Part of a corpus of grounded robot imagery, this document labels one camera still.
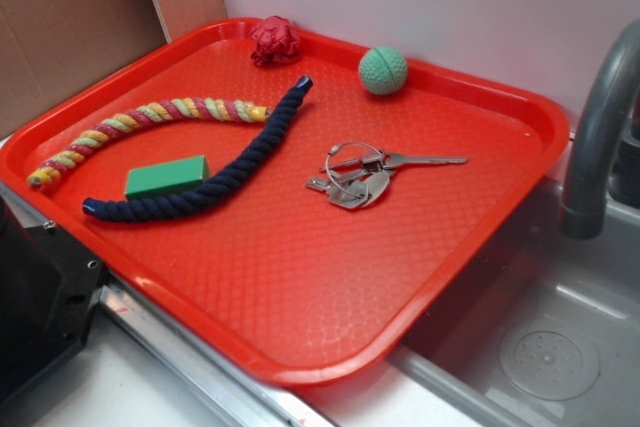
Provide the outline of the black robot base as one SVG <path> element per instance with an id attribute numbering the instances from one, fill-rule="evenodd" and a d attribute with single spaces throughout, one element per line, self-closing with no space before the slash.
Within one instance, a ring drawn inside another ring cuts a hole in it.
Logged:
<path id="1" fill-rule="evenodd" d="M 23 226 L 1 203 L 1 405 L 86 345 L 103 261 L 62 227 Z"/>

